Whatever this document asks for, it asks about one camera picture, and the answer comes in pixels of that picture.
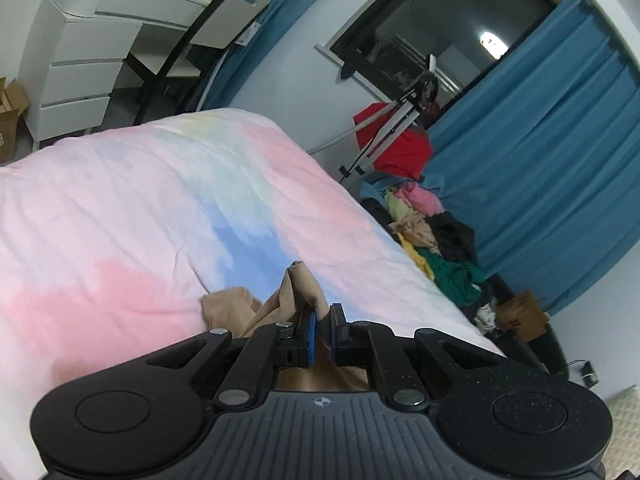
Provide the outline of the tan beige garment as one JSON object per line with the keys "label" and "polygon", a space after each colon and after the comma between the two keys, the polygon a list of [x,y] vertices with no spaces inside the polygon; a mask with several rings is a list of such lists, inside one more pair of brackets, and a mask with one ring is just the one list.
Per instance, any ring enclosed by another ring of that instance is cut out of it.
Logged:
{"label": "tan beige garment", "polygon": [[226,328],[235,338],[252,336],[259,327],[277,322],[297,322],[303,310],[317,315],[316,352],[309,368],[282,370],[277,388],[283,391],[357,392],[367,391],[367,373],[362,368],[338,367],[331,359],[329,337],[330,307],[320,284],[306,264],[293,262],[281,285],[260,301],[245,287],[231,287],[204,296],[203,318],[208,328]]}

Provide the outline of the green garment in pile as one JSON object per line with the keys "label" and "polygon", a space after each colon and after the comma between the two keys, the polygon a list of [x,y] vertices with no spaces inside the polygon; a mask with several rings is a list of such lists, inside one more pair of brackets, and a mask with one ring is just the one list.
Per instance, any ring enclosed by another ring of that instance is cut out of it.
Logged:
{"label": "green garment in pile", "polygon": [[483,307],[490,301],[490,287],[485,272],[469,261],[449,261],[444,257],[419,247],[422,256],[434,274],[440,291],[460,309]]}

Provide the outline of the yellow beige garment in pile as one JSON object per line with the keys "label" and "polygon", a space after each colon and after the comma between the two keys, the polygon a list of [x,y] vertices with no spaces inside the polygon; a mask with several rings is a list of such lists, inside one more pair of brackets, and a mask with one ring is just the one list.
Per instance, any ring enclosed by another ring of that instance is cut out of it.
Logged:
{"label": "yellow beige garment in pile", "polygon": [[390,218],[392,218],[392,223],[388,226],[392,235],[397,238],[400,246],[416,267],[429,280],[434,281],[435,273],[424,254],[428,252],[440,256],[442,253],[424,215],[397,197],[394,190],[386,191],[384,200]]}

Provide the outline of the black garment in pile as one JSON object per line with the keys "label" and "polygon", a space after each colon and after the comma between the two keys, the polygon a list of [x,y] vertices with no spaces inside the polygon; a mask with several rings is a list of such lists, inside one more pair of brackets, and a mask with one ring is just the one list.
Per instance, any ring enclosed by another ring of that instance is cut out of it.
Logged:
{"label": "black garment in pile", "polygon": [[449,211],[427,217],[442,256],[452,262],[477,264],[475,232],[458,221]]}

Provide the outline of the pink garment in pile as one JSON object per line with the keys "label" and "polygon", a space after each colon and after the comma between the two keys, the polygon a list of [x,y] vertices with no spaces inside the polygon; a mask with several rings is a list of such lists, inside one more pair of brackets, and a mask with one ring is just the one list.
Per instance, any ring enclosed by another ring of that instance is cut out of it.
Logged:
{"label": "pink garment in pile", "polygon": [[445,211],[439,198],[431,191],[421,188],[416,182],[404,182],[396,190],[395,196],[427,217]]}

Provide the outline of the brown cardboard box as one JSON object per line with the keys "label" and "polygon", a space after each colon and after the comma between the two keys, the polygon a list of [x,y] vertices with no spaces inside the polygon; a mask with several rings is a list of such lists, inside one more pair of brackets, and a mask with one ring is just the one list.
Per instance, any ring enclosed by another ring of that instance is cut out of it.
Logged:
{"label": "brown cardboard box", "polygon": [[499,304],[497,323],[503,330],[513,330],[523,342],[531,342],[547,333],[548,315],[541,310],[530,290]]}

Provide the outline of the red garment on rack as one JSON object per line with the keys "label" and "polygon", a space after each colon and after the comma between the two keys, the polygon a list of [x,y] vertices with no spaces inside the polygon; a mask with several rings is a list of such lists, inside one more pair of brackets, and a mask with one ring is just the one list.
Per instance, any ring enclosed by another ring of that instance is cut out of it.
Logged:
{"label": "red garment on rack", "polygon": [[[364,122],[370,116],[382,110],[386,103],[372,103],[363,110],[360,110],[352,120],[354,125]],[[379,117],[370,125],[356,132],[356,140],[358,148],[362,150],[372,140],[375,133],[378,133],[384,124],[392,117],[392,113],[386,113]],[[404,130],[400,136],[390,144],[389,148],[376,159],[373,168],[376,171],[382,171],[391,174],[394,177],[409,178],[413,181],[419,181],[422,172],[432,157],[434,150],[431,146],[427,133],[411,126]]]}

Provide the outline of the pastel multicolour bed sheet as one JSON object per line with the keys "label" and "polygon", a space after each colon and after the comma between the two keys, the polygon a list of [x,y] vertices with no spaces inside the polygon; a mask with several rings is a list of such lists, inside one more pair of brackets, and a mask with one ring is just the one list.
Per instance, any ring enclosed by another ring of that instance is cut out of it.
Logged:
{"label": "pastel multicolour bed sheet", "polygon": [[489,341],[274,122],[213,110],[66,138],[1,170],[1,474],[38,479],[36,403],[268,298],[300,261],[352,321]]}

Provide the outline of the blue curtain right panel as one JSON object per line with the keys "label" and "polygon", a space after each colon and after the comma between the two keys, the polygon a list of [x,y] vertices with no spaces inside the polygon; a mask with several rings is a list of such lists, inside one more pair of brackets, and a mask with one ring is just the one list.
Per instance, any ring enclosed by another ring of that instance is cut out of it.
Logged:
{"label": "blue curtain right panel", "polygon": [[590,0],[563,0],[430,137],[426,187],[550,312],[638,243],[639,72]]}

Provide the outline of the blue curtain panel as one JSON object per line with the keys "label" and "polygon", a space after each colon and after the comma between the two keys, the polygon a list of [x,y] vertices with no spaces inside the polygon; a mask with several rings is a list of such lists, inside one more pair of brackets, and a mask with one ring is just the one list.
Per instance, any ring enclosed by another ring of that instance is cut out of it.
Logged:
{"label": "blue curtain panel", "polygon": [[590,0],[563,0],[430,137],[426,187],[550,312],[638,243],[639,72]]}
{"label": "blue curtain panel", "polygon": [[258,29],[244,47],[235,46],[221,66],[207,74],[190,105],[194,110],[226,107],[248,77],[317,0],[270,0],[258,16]]}

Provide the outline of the grey backed chair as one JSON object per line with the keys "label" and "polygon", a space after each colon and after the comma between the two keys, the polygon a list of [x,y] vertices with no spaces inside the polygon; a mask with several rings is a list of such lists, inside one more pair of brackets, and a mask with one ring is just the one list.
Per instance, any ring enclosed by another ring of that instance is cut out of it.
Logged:
{"label": "grey backed chair", "polygon": [[126,65],[143,80],[134,124],[142,124],[168,79],[198,82],[203,78],[204,72],[186,58],[191,48],[227,53],[269,3],[270,0],[212,0],[173,44],[151,38],[137,39],[125,58]]}

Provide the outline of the dark glass window door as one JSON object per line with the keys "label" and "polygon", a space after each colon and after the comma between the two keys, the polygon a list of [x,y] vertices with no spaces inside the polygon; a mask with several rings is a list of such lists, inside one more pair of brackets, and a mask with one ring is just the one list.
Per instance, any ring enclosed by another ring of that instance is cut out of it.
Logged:
{"label": "dark glass window door", "polygon": [[485,76],[553,10],[553,0],[374,0],[331,44],[341,79],[392,100],[433,67],[440,106]]}

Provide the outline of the blue curtain left panel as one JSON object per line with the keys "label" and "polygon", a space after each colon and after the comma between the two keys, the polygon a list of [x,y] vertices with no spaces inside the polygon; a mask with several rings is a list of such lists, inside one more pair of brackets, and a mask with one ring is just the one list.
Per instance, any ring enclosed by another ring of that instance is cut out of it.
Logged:
{"label": "blue curtain left panel", "polygon": [[317,0],[270,0],[258,16],[258,29],[244,47],[235,46],[221,66],[207,74],[190,105],[194,110],[226,107],[248,77]]}

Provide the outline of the cardboard box by dresser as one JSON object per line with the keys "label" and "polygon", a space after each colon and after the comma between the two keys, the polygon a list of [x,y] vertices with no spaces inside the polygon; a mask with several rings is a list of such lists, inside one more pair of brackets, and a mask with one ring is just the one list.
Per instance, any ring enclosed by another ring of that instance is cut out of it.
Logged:
{"label": "cardboard box by dresser", "polygon": [[9,84],[0,79],[0,162],[8,162],[15,153],[17,123],[29,108],[29,98],[16,79]]}

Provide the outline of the white drawer dresser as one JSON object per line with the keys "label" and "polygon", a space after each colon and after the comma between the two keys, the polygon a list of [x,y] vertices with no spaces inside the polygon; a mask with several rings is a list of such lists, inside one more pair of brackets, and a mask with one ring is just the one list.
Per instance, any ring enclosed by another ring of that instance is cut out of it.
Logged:
{"label": "white drawer dresser", "polygon": [[122,63],[144,25],[182,30],[208,0],[41,0],[17,80],[32,148],[102,124]]}

